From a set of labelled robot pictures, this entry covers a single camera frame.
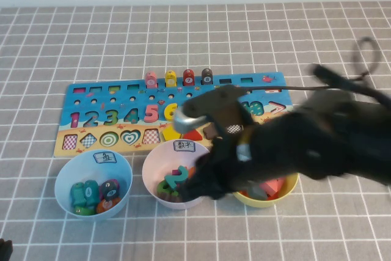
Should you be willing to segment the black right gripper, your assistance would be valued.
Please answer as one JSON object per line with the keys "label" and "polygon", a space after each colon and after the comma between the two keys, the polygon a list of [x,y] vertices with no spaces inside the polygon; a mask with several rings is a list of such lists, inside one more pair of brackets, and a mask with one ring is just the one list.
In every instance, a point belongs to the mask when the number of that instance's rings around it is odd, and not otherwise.
{"label": "black right gripper", "polygon": [[209,197],[214,200],[261,182],[259,168],[253,160],[241,161],[234,139],[215,138],[211,152],[195,162],[193,175],[181,186],[181,199]]}

